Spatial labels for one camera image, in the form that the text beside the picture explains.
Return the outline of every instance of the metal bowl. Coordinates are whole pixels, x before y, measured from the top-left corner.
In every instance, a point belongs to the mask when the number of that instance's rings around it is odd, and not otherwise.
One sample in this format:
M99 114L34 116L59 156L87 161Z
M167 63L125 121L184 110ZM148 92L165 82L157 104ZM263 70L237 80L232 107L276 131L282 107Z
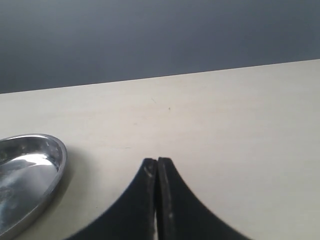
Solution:
M67 162L65 145L44 134L0 140L0 240L30 225L50 202Z

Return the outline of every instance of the table surface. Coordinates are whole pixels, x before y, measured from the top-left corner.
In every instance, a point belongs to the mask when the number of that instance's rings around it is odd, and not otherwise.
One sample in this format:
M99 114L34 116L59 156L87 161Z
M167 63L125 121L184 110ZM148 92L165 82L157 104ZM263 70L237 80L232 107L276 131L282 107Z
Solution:
M0 112L0 138L68 149L57 197L17 240L70 236L159 156L249 238L320 238L320 60L0 94Z

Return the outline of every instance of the scratch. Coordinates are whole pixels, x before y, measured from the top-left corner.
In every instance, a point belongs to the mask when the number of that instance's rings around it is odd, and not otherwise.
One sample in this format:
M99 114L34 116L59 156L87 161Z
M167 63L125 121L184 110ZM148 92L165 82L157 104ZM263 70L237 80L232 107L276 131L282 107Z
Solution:
M149 178L152 178L152 174L151 172L148 171L148 169L144 166L143 170L145 171L145 173L149 176Z

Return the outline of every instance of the black curved edge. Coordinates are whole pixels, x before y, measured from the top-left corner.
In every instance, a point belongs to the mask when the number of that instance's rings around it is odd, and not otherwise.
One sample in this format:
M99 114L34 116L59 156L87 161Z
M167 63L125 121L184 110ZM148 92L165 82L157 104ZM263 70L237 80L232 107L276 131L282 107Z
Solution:
M66 240L153 240L156 173L157 161L144 159L120 198L98 219Z
M155 200L159 240L249 240L197 199L170 158L158 159Z

